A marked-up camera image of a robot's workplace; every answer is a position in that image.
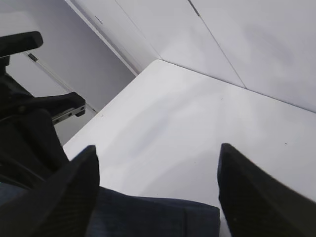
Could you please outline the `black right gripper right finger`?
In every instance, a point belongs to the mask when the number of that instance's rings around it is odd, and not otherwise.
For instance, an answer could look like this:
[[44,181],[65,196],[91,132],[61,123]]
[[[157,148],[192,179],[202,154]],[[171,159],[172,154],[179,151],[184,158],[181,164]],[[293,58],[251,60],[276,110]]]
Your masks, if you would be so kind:
[[219,201],[233,237],[314,237],[316,203],[221,145]]

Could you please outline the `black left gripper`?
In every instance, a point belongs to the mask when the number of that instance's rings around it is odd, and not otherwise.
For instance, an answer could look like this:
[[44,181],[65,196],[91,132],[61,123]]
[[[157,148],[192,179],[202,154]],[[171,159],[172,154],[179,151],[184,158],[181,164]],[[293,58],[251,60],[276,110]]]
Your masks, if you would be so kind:
[[0,180],[35,188],[68,163],[55,125],[85,114],[85,100],[75,92],[34,97],[6,67],[13,54],[41,47],[38,31],[0,38]]

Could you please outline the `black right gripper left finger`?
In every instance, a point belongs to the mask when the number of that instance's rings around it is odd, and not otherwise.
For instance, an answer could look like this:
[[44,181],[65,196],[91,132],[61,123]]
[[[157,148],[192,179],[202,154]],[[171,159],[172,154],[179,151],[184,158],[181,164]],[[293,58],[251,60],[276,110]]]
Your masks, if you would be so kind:
[[2,237],[83,237],[99,192],[96,147],[87,146],[38,188],[0,208]]

